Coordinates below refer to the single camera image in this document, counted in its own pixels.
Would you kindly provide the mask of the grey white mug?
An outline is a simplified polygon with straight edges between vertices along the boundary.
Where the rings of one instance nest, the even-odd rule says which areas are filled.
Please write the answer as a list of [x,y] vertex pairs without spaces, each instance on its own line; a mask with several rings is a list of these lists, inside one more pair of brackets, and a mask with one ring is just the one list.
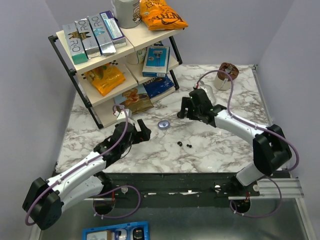
[[139,0],[112,0],[113,15],[123,29],[137,27],[141,22]]

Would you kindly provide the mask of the orange snack bag middle shelf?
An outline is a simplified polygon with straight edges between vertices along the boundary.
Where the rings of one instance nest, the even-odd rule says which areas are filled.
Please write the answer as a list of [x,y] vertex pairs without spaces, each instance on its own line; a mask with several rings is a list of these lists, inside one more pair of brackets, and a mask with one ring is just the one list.
[[124,74],[109,63],[85,72],[84,76],[102,96],[106,96],[126,80]]

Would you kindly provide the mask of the orange chips bag top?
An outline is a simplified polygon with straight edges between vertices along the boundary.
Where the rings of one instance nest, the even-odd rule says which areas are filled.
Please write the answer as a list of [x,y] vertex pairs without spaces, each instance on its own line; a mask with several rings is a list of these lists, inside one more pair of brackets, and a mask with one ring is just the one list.
[[187,28],[188,23],[165,0],[141,0],[140,15],[150,31]]

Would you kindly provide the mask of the silver toothpaste box middle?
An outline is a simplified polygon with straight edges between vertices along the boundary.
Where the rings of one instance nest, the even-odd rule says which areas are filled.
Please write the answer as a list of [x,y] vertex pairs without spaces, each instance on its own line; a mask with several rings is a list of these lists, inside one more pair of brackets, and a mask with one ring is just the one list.
[[79,37],[88,59],[101,56],[101,51],[87,18],[75,21]]

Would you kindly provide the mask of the purple earbud charging case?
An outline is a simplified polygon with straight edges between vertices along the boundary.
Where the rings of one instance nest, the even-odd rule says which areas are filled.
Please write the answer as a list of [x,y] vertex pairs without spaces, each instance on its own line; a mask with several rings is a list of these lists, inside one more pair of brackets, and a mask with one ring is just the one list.
[[170,122],[168,120],[161,120],[157,124],[160,130],[166,130],[170,127]]

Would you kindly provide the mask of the blue razor box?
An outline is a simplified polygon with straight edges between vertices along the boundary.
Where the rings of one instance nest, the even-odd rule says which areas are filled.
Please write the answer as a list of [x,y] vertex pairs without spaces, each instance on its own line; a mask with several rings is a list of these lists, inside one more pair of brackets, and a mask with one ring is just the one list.
[[150,78],[166,77],[169,66],[169,58],[169,46],[148,46],[142,68],[142,76]]

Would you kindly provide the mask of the brown blue snack bag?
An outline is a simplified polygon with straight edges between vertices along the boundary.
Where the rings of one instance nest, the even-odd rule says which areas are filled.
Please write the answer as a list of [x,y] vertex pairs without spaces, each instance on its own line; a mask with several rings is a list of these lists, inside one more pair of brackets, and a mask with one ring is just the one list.
[[154,107],[142,84],[115,96],[113,99],[115,104],[123,105],[125,109],[131,110],[132,114],[142,113]]

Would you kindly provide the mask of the teal silver toothpaste box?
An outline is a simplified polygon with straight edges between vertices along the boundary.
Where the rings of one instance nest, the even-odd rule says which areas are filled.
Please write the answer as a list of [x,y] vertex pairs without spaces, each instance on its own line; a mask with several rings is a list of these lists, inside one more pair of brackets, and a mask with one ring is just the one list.
[[73,63],[78,65],[87,62],[88,57],[85,53],[76,24],[65,24],[62,28]]

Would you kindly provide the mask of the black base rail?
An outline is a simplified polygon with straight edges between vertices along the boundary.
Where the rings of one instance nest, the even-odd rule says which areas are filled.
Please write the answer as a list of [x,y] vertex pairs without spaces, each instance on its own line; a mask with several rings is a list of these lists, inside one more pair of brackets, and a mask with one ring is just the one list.
[[98,172],[70,192],[74,197],[81,189],[81,200],[115,193],[119,208],[134,208],[141,197],[142,208],[226,208],[229,198],[244,200],[259,196],[257,182],[249,186],[236,183],[233,173],[105,173]]

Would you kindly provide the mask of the dark blue chips bag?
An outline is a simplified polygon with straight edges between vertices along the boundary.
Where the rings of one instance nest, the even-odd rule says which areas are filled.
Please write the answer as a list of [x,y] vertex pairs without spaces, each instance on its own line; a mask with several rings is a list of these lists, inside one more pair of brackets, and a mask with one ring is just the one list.
[[174,86],[172,80],[166,76],[164,78],[161,77],[153,77],[150,80],[143,83],[143,86],[149,96],[150,99],[166,92],[170,88]]

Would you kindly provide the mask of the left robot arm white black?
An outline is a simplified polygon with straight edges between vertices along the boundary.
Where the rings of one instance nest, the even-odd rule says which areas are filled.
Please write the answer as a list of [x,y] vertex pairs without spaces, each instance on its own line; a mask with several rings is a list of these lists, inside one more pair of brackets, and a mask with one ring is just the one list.
[[113,134],[76,165],[47,180],[35,179],[22,204],[26,212],[25,224],[46,230],[77,203],[89,197],[107,197],[111,185],[103,170],[120,160],[132,145],[151,138],[152,131],[143,120],[137,123],[139,129],[125,121],[116,124]]

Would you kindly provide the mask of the black and cream shelf rack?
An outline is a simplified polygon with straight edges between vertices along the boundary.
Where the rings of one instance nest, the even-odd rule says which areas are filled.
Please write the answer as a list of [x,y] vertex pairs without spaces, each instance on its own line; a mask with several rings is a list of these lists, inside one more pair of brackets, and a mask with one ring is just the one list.
[[[125,61],[125,56],[141,50],[145,47],[169,39],[171,43],[170,58],[168,71],[174,86],[164,93],[157,95],[151,99],[155,103],[164,97],[172,94],[180,88],[176,79],[174,68],[183,63],[179,53],[174,35],[182,33],[182,30],[159,30],[150,31],[145,23],[139,24],[137,27],[122,29],[122,33],[126,38],[127,45],[117,49],[115,54],[108,56],[94,57],[85,63],[75,64],[72,68],[67,66],[65,59],[59,51],[56,42],[60,41],[63,50],[66,54],[69,53],[69,48],[65,39],[64,32],[58,31],[55,35],[48,37],[56,55],[62,63],[67,72],[68,77],[73,83],[78,95],[80,96],[84,106],[88,109],[95,124],[99,129],[108,127],[116,122],[116,117],[113,115],[112,106],[114,105],[114,98],[125,91],[128,91],[138,85],[141,85],[149,80],[142,74],[142,65],[133,65]],[[125,81],[121,85],[114,88],[106,96],[102,96],[84,77],[84,73],[96,67],[107,63],[117,63],[116,67],[122,71]]]

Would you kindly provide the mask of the silver glitter pouch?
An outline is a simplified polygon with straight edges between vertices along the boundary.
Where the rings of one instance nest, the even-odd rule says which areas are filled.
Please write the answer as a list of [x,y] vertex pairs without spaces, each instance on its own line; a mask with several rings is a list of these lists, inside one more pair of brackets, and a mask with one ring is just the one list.
[[211,104],[214,106],[216,104],[216,98],[212,87],[208,84],[205,84],[202,80],[199,82],[199,88],[203,89],[207,94]]

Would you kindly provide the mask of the silver blue toothpaste box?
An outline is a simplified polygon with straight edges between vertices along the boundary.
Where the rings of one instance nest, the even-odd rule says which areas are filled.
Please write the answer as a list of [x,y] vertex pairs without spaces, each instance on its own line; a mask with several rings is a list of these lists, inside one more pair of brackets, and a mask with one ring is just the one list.
[[104,56],[116,53],[115,46],[99,14],[88,16],[88,21],[97,40],[100,52]]

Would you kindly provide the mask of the purple white box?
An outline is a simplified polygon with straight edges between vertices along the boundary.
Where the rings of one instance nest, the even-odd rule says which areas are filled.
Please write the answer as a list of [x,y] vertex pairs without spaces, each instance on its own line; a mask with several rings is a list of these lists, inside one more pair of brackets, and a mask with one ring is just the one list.
[[126,37],[124,36],[122,30],[119,28],[112,12],[108,10],[105,12],[101,12],[99,15],[104,22],[104,25],[108,31],[114,47],[116,49],[125,47],[127,45]]

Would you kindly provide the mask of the blue plastic tray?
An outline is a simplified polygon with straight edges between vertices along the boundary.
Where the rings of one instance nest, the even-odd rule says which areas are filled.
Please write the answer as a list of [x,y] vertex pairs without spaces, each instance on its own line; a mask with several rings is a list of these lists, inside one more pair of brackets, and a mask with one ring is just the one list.
[[82,231],[83,240],[150,240],[147,221],[130,222],[87,228]]

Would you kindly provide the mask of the white cup on shelf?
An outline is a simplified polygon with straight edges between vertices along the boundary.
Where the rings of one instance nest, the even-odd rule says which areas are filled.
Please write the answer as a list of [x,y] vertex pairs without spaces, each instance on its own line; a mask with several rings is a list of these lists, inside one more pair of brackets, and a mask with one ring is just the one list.
[[146,57],[146,53],[147,53],[147,48],[144,47],[140,50],[137,50],[137,51],[125,56],[125,60],[128,64],[139,65],[144,62],[145,57]]

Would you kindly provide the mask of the brown white cup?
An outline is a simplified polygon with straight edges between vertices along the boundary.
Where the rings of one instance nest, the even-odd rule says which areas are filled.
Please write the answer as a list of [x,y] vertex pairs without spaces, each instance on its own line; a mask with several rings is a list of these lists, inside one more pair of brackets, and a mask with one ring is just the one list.
[[232,84],[226,73],[235,80],[239,75],[239,69],[231,63],[223,62],[219,67],[219,72],[217,72],[213,83],[217,90],[227,91],[231,88]]

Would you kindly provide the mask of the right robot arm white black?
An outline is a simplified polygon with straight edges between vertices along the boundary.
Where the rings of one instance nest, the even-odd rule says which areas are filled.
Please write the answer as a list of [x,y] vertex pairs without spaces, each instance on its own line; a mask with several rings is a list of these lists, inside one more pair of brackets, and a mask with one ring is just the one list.
[[212,105],[203,89],[194,89],[181,99],[179,119],[200,121],[214,128],[226,130],[249,143],[253,148],[253,162],[232,178],[230,191],[241,196],[248,185],[264,176],[270,176],[292,157],[289,144],[278,125],[255,124],[235,114],[220,104]]

